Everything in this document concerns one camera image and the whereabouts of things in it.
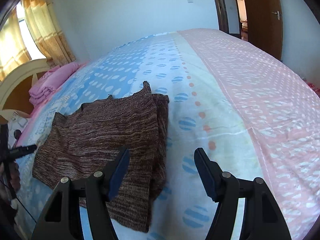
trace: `yellow curtain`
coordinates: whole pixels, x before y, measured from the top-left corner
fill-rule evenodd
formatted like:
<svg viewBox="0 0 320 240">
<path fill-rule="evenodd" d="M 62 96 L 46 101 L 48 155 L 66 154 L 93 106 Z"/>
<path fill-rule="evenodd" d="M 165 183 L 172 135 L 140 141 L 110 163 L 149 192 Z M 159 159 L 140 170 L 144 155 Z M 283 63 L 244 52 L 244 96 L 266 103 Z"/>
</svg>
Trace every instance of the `yellow curtain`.
<svg viewBox="0 0 320 240">
<path fill-rule="evenodd" d="M 21 36 L 17 10 L 14 9 L 0 31 L 0 81 L 16 67 L 30 60 Z"/>
<path fill-rule="evenodd" d="M 38 49 L 48 64 L 65 65 L 76 58 L 56 20 L 52 3 L 48 0 L 22 0 L 25 20 Z"/>
</svg>

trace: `knitted garment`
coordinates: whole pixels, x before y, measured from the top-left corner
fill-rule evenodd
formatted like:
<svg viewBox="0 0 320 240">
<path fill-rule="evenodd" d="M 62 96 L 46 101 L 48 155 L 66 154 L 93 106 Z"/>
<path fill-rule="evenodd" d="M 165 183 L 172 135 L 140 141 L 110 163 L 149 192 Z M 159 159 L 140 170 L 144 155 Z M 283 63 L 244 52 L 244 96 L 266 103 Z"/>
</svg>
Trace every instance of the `knitted garment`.
<svg viewBox="0 0 320 240">
<path fill-rule="evenodd" d="M 151 94 L 145 81 L 130 97 L 84 103 L 68 116 L 55 113 L 51 132 L 36 153 L 33 177 L 51 189 L 64 176 L 87 178 L 125 145 L 130 164 L 108 211 L 120 224 L 148 232 L 152 203 L 165 183 L 168 103 L 168 96 Z"/>
</svg>

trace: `door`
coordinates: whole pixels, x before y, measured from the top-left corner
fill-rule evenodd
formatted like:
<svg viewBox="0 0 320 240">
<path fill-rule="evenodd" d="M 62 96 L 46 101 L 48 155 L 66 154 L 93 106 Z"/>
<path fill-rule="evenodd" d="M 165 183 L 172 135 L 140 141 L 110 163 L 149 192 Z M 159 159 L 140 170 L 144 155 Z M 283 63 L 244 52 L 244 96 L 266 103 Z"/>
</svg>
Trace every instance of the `door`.
<svg viewBox="0 0 320 240">
<path fill-rule="evenodd" d="M 282 12 L 280 0 L 244 0 L 248 41 L 276 59 L 282 52 Z"/>
<path fill-rule="evenodd" d="M 215 2 L 218 14 L 219 30 L 229 34 L 229 25 L 225 1 L 215 0 Z"/>
</svg>

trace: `silver bolt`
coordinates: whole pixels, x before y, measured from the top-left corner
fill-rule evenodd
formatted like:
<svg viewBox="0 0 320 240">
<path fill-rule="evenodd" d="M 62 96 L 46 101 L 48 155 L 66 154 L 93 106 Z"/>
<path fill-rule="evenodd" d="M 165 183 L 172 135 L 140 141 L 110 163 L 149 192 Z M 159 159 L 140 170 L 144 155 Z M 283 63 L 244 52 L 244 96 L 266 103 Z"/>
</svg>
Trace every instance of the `silver bolt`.
<svg viewBox="0 0 320 240">
<path fill-rule="evenodd" d="M 67 183 L 68 182 L 68 178 L 67 177 L 63 177 L 60 181 L 61 183 Z"/>
<path fill-rule="evenodd" d="M 264 180 L 262 178 L 256 178 L 256 183 L 263 184 Z"/>
<path fill-rule="evenodd" d="M 100 178 L 102 176 L 102 171 L 96 171 L 93 175 L 96 177 L 96 178 Z"/>
<path fill-rule="evenodd" d="M 224 177 L 224 178 L 230 178 L 230 177 L 231 177 L 231 174 L 230 174 L 230 172 L 224 171 L 224 172 L 222 173 L 222 177 Z"/>
</svg>

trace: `headboard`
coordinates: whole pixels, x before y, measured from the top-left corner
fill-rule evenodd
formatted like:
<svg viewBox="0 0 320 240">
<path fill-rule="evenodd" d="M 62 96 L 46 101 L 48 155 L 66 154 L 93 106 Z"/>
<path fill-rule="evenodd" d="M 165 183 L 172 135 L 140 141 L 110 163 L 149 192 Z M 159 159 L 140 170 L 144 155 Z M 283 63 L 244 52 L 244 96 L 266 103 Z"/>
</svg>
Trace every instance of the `headboard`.
<svg viewBox="0 0 320 240">
<path fill-rule="evenodd" d="M 20 116 L 28 117 L 33 111 L 29 102 L 29 90 L 50 67 L 47 59 L 36 59 L 14 69 L 0 83 L 0 123 L 5 123 L 13 111 Z"/>
</svg>

